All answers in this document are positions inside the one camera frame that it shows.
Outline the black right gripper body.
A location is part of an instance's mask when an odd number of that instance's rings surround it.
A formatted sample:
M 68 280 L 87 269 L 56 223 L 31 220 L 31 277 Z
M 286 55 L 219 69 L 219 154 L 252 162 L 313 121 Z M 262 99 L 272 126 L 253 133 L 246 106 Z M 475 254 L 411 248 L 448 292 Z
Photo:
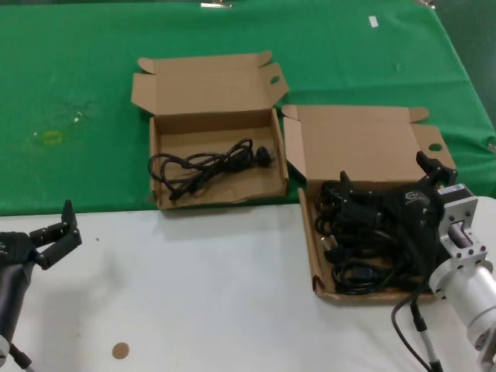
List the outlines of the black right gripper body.
M 437 268 L 441 250 L 440 212 L 434 202 L 435 191 L 432 180 L 424 177 L 416 183 L 386 191 L 383 199 L 384 210 L 395 222 L 400 246 L 425 278 L 430 278 Z

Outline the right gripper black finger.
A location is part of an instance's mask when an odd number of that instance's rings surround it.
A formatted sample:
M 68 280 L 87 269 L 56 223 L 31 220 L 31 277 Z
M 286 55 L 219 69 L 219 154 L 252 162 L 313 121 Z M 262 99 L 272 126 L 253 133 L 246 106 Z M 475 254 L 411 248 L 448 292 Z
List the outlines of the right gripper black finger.
M 344 170 L 340 176 L 341 212 L 354 221 L 365 225 L 384 223 L 384 199 L 382 191 L 356 188 Z
M 455 184 L 457 172 L 444 166 L 438 159 L 429 158 L 423 151 L 416 154 L 416 162 L 425 173 L 417 185 L 422 189 L 433 189 L 438 185 L 449 187 Z

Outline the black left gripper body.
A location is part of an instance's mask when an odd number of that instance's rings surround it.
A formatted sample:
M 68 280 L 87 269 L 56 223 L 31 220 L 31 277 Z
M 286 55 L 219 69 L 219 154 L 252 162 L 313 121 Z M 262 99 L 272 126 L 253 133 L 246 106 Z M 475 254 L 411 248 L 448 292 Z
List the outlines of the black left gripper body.
M 33 233 L 1 233 L 1 336 L 13 339 L 31 283 L 36 243 Z

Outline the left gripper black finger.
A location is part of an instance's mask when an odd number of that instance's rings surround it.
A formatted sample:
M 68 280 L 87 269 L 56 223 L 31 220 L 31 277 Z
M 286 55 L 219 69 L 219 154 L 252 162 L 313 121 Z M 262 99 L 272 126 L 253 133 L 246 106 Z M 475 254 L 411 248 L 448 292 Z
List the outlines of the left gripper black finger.
M 79 231 L 68 231 L 60 237 L 46 239 L 42 246 L 48 244 L 50 245 L 37 256 L 37 264 L 43 270 L 50 269 L 54 264 L 80 246 L 82 244 L 82 238 Z
M 63 238 L 78 241 L 78 224 L 72 201 L 66 200 L 61 213 L 61 222 L 35 230 L 29 234 L 32 242 L 57 242 Z

